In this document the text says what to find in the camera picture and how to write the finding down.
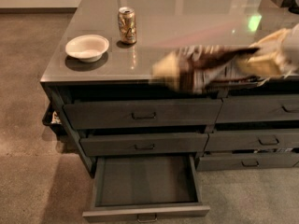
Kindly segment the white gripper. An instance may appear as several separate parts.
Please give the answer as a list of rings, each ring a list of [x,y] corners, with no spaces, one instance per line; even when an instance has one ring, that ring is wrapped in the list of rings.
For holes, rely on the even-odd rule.
[[[238,58],[241,72],[257,77],[282,77],[299,70],[299,24],[280,29],[250,45],[258,48],[256,55]]]

